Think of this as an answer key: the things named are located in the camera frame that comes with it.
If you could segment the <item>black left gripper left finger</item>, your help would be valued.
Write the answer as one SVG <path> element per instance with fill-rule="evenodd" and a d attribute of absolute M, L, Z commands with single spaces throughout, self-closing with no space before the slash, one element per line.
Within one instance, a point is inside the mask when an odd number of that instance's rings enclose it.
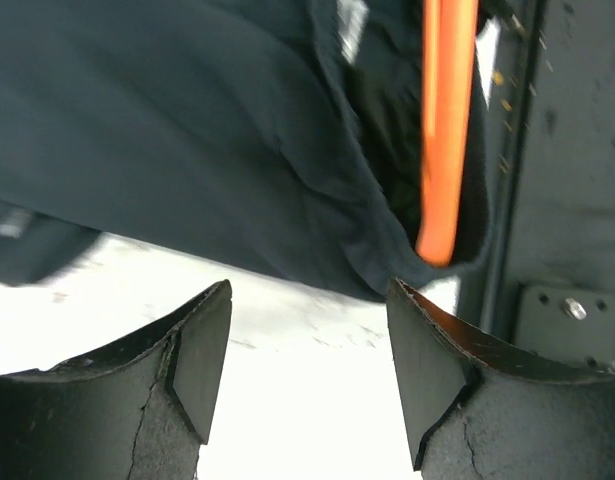
<path fill-rule="evenodd" d="M 0 375 L 0 479 L 193 479 L 231 324 L 220 281 L 47 370 Z"/>

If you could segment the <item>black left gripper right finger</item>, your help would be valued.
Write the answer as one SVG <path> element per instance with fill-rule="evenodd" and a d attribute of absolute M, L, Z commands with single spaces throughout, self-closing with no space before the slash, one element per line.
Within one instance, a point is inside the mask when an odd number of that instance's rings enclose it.
<path fill-rule="evenodd" d="M 519 349 L 405 282 L 387 319 L 413 469 L 426 479 L 615 479 L 615 373 Z"/>

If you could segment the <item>dark navy shorts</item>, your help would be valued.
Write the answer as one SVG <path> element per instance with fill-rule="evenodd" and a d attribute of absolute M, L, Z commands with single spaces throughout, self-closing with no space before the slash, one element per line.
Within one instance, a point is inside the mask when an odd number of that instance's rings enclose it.
<path fill-rule="evenodd" d="M 0 282 L 104 233 L 381 301 L 483 258 L 474 85 L 449 263 L 421 258 L 419 1 L 0 1 Z"/>

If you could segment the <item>orange hanger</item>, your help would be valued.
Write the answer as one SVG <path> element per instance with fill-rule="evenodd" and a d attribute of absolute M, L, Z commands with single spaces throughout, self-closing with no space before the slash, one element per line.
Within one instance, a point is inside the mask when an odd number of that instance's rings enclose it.
<path fill-rule="evenodd" d="M 417 254 L 435 266 L 455 248 L 478 2 L 423 2 L 421 224 Z"/>

